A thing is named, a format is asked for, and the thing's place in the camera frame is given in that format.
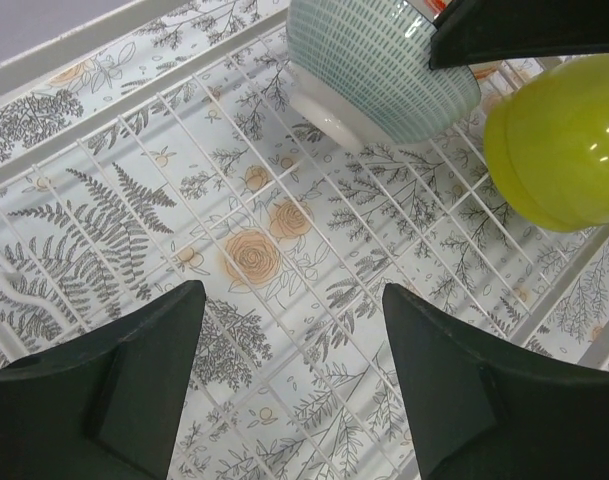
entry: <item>black plastic part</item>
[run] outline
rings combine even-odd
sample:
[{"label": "black plastic part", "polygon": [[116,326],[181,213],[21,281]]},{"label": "black plastic part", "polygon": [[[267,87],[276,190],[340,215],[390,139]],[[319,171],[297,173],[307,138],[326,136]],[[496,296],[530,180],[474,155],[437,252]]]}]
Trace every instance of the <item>black plastic part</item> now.
[{"label": "black plastic part", "polygon": [[453,0],[434,25],[434,69],[609,53],[609,0]]},{"label": "black plastic part", "polygon": [[166,480],[205,302],[187,282],[0,370],[0,480]]},{"label": "black plastic part", "polygon": [[609,479],[609,373],[553,360],[400,285],[386,328],[423,480]]}]

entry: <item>botanical print mat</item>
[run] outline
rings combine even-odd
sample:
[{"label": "botanical print mat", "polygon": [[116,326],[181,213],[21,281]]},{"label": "botanical print mat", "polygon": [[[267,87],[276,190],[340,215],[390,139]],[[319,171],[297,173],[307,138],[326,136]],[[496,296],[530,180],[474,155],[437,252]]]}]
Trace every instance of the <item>botanical print mat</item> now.
[{"label": "botanical print mat", "polygon": [[[0,163],[282,7],[219,6],[187,4],[0,110]],[[384,285],[505,337],[586,240],[528,224],[490,181],[493,82],[435,139],[354,156],[289,107],[279,30],[1,192],[22,241],[0,218],[0,250],[75,334],[204,281],[173,479],[386,479],[413,447]],[[1,290],[0,318],[31,352],[62,332]],[[609,241],[527,348],[577,361],[608,318]]]}]

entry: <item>orange object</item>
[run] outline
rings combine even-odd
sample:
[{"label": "orange object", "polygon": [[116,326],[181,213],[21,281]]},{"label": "orange object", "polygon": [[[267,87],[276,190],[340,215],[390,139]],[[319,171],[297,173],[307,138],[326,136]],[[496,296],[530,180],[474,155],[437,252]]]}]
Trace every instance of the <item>orange object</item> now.
[{"label": "orange object", "polygon": [[497,66],[500,62],[492,62],[488,64],[482,64],[480,66],[472,66],[471,70],[473,70],[473,75],[475,75],[475,79],[478,82],[486,79],[497,71]]},{"label": "orange object", "polygon": [[430,8],[435,15],[442,13],[447,5],[447,2],[443,0],[424,0],[424,3],[428,5],[428,8]]}]

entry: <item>bowl base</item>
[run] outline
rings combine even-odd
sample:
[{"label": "bowl base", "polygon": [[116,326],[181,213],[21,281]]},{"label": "bowl base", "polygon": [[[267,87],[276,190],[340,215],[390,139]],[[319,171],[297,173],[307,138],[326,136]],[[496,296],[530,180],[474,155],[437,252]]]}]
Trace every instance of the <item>bowl base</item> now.
[{"label": "bowl base", "polygon": [[293,63],[290,67],[297,81],[291,106],[340,146],[358,154],[369,143],[394,143],[375,122],[312,73]]}]

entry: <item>gray wall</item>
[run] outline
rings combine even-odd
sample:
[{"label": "gray wall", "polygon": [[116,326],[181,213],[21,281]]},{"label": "gray wall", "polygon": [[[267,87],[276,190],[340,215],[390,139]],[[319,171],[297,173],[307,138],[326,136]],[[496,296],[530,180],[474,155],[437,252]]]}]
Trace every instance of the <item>gray wall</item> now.
[{"label": "gray wall", "polygon": [[130,1],[0,0],[0,63]]}]

